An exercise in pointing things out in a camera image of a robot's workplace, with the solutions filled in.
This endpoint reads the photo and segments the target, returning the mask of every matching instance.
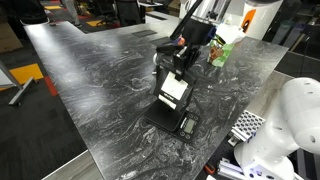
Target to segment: black marble table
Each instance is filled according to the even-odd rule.
[[[176,23],[167,22],[168,29]],[[156,47],[131,32],[150,25],[90,35],[72,34],[67,26],[25,29],[107,180],[194,179],[287,51],[245,38],[225,66],[215,68],[204,48],[191,68],[199,79],[188,108],[203,123],[186,144],[143,120],[155,100]]]

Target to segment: white robot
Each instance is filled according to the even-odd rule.
[[[310,78],[283,86],[266,123],[234,155],[247,179],[293,180],[287,156],[300,147],[320,154],[320,83]]]

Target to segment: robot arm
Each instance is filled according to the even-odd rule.
[[[293,179],[289,154],[300,147],[320,154],[319,114],[320,83],[310,78],[287,82],[256,135],[235,147],[234,155],[244,175]]]
[[[200,56],[200,46],[207,45],[215,36],[217,22],[221,21],[231,0],[190,0],[188,13],[170,36],[171,40],[182,36],[185,45],[173,54],[176,79],[181,80],[184,72]]]

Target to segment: perforated metal plate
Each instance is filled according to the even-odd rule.
[[[232,129],[240,133],[247,140],[265,121],[265,119],[262,119],[261,117],[250,113],[249,111],[244,111]]]

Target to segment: cable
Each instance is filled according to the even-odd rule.
[[[300,67],[299,77],[301,77],[301,75],[302,75],[302,70],[303,70],[304,61],[305,61],[305,59],[306,59],[307,50],[308,50],[308,47],[309,47],[309,44],[310,44],[310,41],[311,41],[311,38],[312,38],[313,33],[314,33],[314,32],[311,32],[311,33],[310,33],[310,36],[309,36],[309,39],[308,39],[306,48],[304,49],[304,54],[303,54],[303,59],[302,59],[301,67]]]

